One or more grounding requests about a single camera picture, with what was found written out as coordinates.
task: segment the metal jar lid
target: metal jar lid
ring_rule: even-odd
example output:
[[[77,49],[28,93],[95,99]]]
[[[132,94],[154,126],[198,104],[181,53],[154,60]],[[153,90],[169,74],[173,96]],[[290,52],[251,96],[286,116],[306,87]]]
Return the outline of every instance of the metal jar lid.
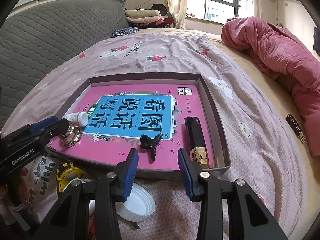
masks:
[[[60,134],[58,137],[64,147],[71,147],[75,145],[80,140],[80,130],[69,121],[69,128],[65,134]]]

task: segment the folded clothes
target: folded clothes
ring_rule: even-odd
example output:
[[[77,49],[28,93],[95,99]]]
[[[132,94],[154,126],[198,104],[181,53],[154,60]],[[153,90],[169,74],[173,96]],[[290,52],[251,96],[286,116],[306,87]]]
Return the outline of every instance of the folded clothes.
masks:
[[[158,16],[160,14],[160,11],[140,9],[139,11],[125,10],[124,13],[125,13],[125,16],[130,18],[143,18],[143,17]]]
[[[161,16],[165,16],[167,14],[167,8],[161,3],[154,4],[151,9],[160,11]]]
[[[152,23],[160,20],[162,16],[157,15],[157,16],[150,16],[150,17],[143,17],[143,18],[130,18],[130,17],[126,17],[126,18],[129,23]]]
[[[173,20],[171,18],[160,19],[157,22],[153,23],[130,23],[130,27],[138,27],[138,29],[147,29],[147,28],[170,28]]]

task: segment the yellow tape measure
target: yellow tape measure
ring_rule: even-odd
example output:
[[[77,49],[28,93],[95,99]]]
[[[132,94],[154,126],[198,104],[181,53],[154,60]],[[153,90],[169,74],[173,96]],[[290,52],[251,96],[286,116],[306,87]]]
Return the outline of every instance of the yellow tape measure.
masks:
[[[62,163],[57,169],[58,192],[63,191],[66,185],[73,179],[80,179],[86,174],[83,170],[75,167],[73,163]]]

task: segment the gray sofa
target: gray sofa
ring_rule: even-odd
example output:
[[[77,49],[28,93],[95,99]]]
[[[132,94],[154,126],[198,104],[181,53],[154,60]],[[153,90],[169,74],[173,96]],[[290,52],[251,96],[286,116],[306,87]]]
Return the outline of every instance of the gray sofa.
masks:
[[[0,29],[0,129],[57,66],[128,27],[124,0],[57,0],[17,13]]]

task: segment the blue title panel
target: blue title panel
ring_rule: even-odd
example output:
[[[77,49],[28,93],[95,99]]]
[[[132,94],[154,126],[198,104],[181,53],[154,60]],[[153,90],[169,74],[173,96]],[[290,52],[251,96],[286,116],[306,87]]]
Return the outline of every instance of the blue title panel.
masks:
[[[164,139],[171,139],[172,99],[170,95],[103,96],[84,133],[127,138],[163,133]]]

